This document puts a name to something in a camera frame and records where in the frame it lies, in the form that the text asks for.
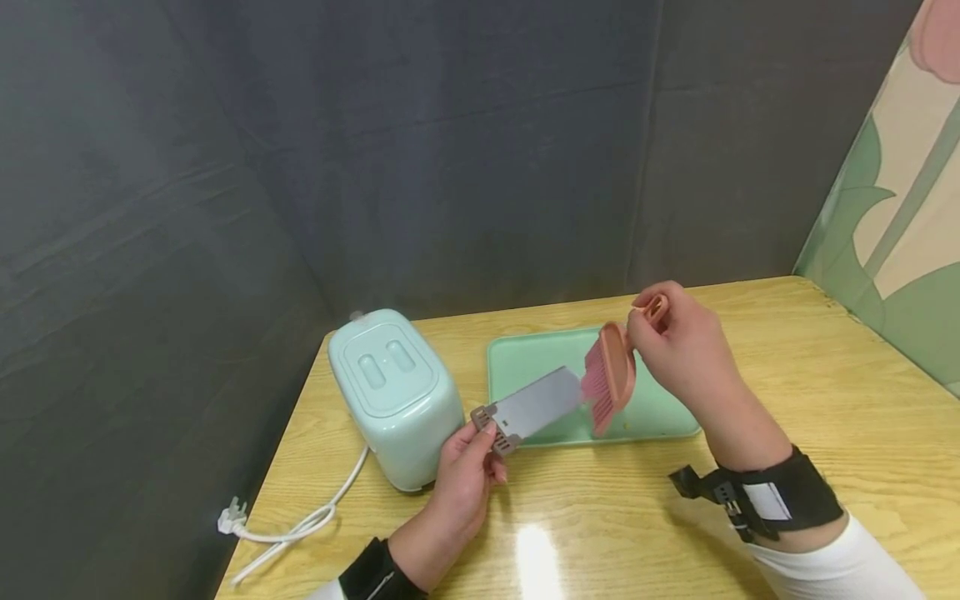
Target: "white sleeve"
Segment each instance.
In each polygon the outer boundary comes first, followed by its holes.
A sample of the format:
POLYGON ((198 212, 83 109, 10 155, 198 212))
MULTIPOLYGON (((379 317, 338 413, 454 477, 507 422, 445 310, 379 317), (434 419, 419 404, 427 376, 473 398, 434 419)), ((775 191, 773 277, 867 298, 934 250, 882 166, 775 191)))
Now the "white sleeve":
POLYGON ((853 515, 839 538, 814 552, 788 554, 754 544, 747 547, 781 599, 925 598, 853 515))
POLYGON ((322 588, 307 596, 306 600, 347 600, 340 588, 340 581, 334 579, 322 588))

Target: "hand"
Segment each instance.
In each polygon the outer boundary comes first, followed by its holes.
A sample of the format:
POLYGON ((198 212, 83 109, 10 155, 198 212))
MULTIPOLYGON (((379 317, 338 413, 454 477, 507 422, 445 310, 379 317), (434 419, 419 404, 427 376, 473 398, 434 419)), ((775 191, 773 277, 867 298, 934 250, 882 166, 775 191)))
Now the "hand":
POLYGON ((666 315, 654 329, 631 311, 630 340, 650 374, 704 428, 717 463, 746 471, 786 460, 790 441, 740 376, 717 315, 675 281, 648 287, 634 305, 656 294, 669 301, 666 315))
POLYGON ((490 452, 496 426, 467 423, 440 451, 433 495, 388 541, 400 570, 429 593, 476 537, 487 516, 490 490, 507 482, 507 468, 490 452))

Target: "mint green tray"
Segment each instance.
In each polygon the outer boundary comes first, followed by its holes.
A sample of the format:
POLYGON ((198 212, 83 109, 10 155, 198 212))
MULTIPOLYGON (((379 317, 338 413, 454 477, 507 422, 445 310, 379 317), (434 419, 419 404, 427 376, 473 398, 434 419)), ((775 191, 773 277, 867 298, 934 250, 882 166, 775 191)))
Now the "mint green tray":
MULTIPOLYGON (((568 367, 584 374, 584 356, 596 342, 599 327, 534 333, 493 340, 487 347, 489 403, 512 394, 547 373, 568 367)), ((593 437, 593 421, 585 404, 527 438, 524 446, 629 442, 648 438, 678 438, 700 431, 693 415, 664 390, 638 355, 636 387, 627 407, 613 417, 607 432, 593 437)))

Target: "black wrist brace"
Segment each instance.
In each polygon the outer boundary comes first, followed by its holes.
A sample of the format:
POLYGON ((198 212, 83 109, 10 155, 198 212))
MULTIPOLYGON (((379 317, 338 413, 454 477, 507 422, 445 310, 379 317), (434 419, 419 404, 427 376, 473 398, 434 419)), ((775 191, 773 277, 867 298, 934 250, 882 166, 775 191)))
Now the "black wrist brace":
POLYGON ((764 470, 718 467, 700 478, 687 465, 670 480, 685 498, 703 497, 722 505, 744 541, 753 541, 754 534, 779 540, 781 531, 826 525, 843 515, 833 490, 796 446, 790 458, 764 470))

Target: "mint green toaster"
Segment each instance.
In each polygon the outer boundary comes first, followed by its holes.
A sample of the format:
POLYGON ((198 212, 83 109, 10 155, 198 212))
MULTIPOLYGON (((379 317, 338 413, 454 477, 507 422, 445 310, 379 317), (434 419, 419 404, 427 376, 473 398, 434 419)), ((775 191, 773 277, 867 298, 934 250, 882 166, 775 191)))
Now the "mint green toaster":
POLYGON ((395 310, 362 315, 330 338, 330 367, 383 474, 402 492, 437 478, 440 448, 464 424, 440 357, 395 310))

